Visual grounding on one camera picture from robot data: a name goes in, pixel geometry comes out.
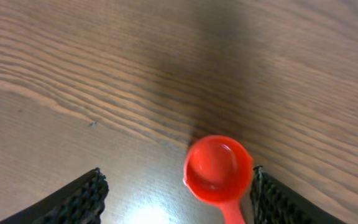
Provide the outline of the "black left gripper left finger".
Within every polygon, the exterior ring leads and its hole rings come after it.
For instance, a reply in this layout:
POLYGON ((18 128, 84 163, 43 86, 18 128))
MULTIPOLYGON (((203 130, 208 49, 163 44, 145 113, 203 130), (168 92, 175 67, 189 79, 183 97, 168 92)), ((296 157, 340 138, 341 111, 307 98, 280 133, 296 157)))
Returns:
POLYGON ((108 192, 106 176, 95 168, 0 224, 100 224, 108 192))

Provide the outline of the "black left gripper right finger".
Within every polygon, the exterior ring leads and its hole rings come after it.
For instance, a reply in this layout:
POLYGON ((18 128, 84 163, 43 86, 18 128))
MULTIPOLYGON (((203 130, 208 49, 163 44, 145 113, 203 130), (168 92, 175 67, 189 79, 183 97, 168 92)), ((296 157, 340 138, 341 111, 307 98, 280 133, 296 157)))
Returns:
POLYGON ((344 224, 264 171, 253 168, 250 190, 255 224, 344 224))

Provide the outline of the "red plastic measuring scoop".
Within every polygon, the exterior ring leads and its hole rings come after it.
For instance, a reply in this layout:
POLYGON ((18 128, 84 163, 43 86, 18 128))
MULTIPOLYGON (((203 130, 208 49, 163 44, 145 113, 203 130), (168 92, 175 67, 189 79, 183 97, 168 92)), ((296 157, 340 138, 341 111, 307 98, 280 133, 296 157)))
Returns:
POLYGON ((253 163, 235 139, 206 136, 190 146, 183 182, 198 200, 219 208, 225 223, 246 224, 240 203, 252 182, 253 163))

